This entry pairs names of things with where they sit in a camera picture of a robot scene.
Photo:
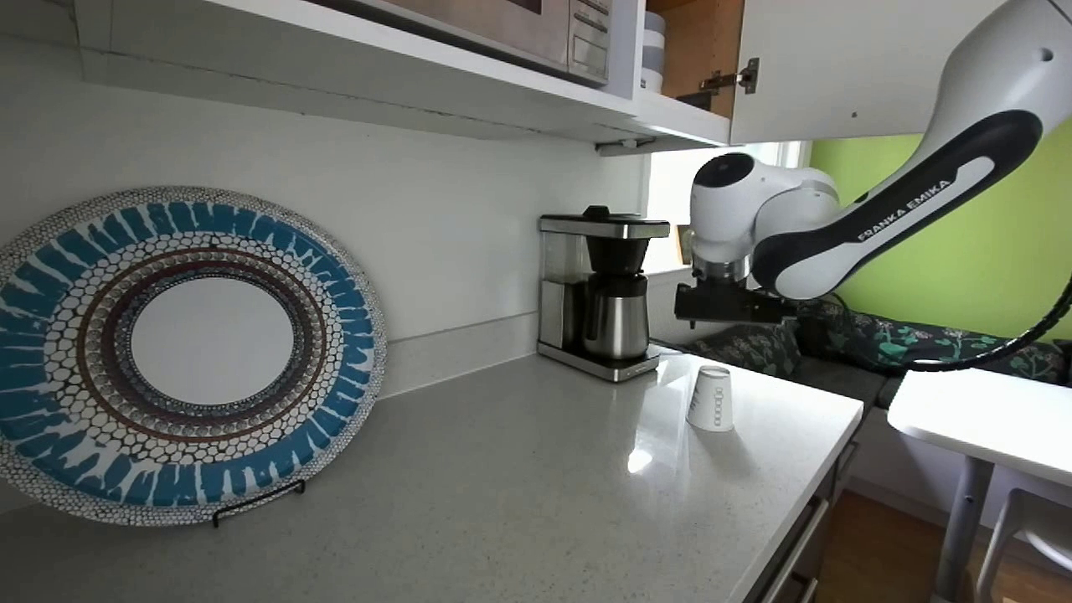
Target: drip coffee maker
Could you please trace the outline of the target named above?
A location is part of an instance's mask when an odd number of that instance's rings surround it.
[[[642,255],[666,222],[611,215],[543,215],[541,346],[538,351],[606,383],[656,366],[647,330]]]

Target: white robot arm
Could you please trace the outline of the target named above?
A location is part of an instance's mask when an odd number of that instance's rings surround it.
[[[1014,171],[1072,115],[1072,0],[1008,0],[947,56],[910,161],[839,208],[817,171],[721,153],[694,179],[697,289],[680,318],[776,318]],[[765,292],[744,292],[740,266]]]

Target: wooden floor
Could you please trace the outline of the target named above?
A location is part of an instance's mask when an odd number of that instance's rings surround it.
[[[937,567],[943,527],[843,493],[835,505],[822,573],[822,603],[926,603]],[[998,603],[1072,603],[1072,577],[1046,562],[1008,556],[998,573]]]

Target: white countertop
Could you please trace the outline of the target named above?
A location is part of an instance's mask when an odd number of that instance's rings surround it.
[[[736,430],[708,436],[697,366],[603,385],[523,357],[386,399],[306,495],[223,528],[7,512],[4,603],[744,601],[862,403],[734,368]]]
[[[1072,485],[1072,388],[964,368],[907,372],[889,422],[906,436]]]

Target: window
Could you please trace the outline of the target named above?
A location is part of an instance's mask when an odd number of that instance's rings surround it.
[[[655,239],[642,257],[642,270],[678,270],[680,260],[680,242],[678,228],[692,226],[692,187],[694,173],[716,153],[744,151],[765,163],[784,163],[801,167],[808,163],[808,145],[750,145],[750,148],[703,148],[703,151],[666,151],[655,153],[647,163],[647,208],[642,215],[655,222],[669,222],[669,239]]]

